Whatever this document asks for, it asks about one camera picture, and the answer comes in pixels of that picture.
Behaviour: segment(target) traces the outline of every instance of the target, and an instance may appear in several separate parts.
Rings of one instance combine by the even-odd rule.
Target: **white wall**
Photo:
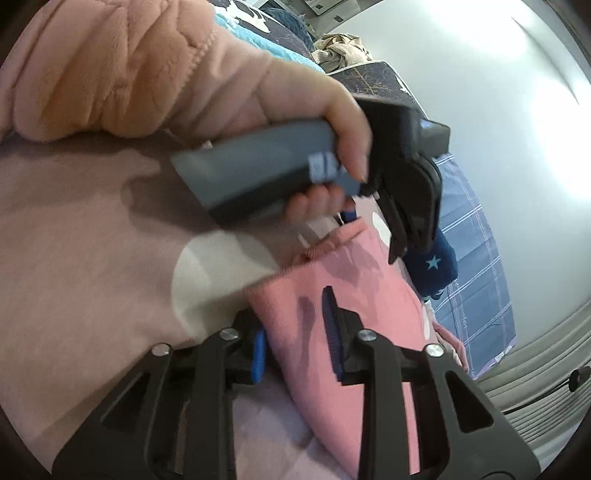
[[[429,117],[451,126],[451,150],[499,245],[523,345],[591,297],[591,128],[501,4],[383,0],[338,31],[359,35]]]

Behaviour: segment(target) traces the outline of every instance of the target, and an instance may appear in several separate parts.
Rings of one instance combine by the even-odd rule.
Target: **hand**
[[[368,174],[371,129],[350,93],[336,80],[311,68],[273,59],[259,88],[224,128],[228,137],[276,122],[326,118],[337,134],[337,156],[347,172],[364,181]],[[293,196],[285,217],[304,222],[353,210],[352,199],[334,184],[314,185]]]

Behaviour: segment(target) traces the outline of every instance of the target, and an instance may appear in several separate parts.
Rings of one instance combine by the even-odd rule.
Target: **blue plaid fabric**
[[[459,276],[438,300],[436,318],[466,346],[473,378],[515,345],[511,299],[482,207],[451,154],[436,161],[443,176],[439,226],[456,251]]]

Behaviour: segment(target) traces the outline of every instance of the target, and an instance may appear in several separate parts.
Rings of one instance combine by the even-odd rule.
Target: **metal bolt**
[[[152,347],[152,355],[154,356],[166,356],[170,354],[170,345],[167,343],[159,343]]]
[[[445,349],[438,343],[429,343],[429,345],[425,347],[425,351],[428,356],[433,356],[435,358],[443,356],[445,353]]]
[[[240,338],[240,334],[235,328],[224,328],[220,332],[220,337],[222,337],[223,340],[229,342],[230,340],[236,340],[237,338]]]
[[[363,340],[364,342],[373,342],[378,337],[373,330],[367,328],[358,331],[357,336],[359,337],[359,340]]]

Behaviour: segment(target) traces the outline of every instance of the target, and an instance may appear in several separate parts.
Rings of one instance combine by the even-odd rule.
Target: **teal star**
[[[435,270],[439,270],[440,261],[441,258],[437,258],[435,255],[433,255],[433,258],[431,260],[426,261],[426,264],[429,265],[427,270],[431,270],[432,268],[434,268]]]

